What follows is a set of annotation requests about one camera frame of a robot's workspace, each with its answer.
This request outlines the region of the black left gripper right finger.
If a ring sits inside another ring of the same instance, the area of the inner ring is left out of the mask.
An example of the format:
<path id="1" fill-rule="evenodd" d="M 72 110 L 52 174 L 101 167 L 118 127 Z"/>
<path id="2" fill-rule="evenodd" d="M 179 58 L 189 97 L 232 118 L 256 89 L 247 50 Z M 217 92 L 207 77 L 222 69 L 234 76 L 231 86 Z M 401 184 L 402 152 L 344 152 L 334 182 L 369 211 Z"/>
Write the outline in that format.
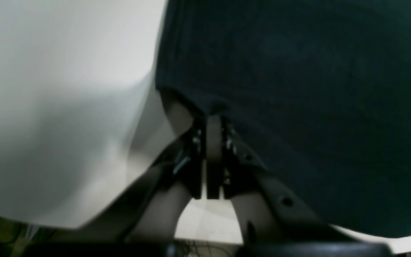
<path id="1" fill-rule="evenodd" d="M 207 197 L 231 201 L 244 244 L 334 241 L 334 229 L 266 172 L 231 125 L 210 116 L 205 133 Z"/>

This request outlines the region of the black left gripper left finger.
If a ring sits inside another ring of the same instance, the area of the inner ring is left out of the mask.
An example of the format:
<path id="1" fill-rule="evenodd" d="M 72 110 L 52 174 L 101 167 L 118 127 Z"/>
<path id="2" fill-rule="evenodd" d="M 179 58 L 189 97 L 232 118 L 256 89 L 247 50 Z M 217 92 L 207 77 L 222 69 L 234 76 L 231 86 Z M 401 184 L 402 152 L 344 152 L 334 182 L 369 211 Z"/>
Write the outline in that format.
<path id="1" fill-rule="evenodd" d="M 201 196 L 204 131 L 204 121 L 194 120 L 105 211 L 68 233 L 67 243 L 134 248 L 172 244 L 187 204 Z"/>

